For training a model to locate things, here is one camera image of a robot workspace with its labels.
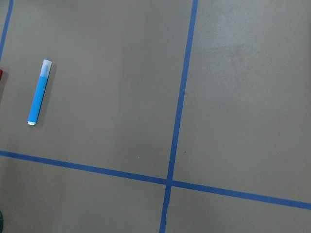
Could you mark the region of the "black mesh pen cup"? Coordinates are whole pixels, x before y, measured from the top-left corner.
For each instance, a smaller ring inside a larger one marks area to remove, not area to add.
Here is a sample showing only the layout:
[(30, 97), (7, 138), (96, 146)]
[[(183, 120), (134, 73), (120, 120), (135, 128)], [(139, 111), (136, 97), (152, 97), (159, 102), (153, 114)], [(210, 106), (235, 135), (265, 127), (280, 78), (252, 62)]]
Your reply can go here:
[(3, 227), (4, 227), (4, 218), (2, 212), (0, 211), (0, 233), (3, 232)]

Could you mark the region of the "blue highlighter pen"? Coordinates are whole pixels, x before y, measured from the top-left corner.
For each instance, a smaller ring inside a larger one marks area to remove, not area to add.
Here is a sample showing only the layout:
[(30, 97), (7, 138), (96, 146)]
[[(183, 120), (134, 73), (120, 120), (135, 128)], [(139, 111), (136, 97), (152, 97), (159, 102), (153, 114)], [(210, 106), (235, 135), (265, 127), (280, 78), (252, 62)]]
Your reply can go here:
[(30, 126), (34, 126), (37, 123), (51, 67), (52, 67), (51, 61), (46, 59), (43, 60), (34, 98), (32, 101), (32, 105), (27, 120), (27, 123)]

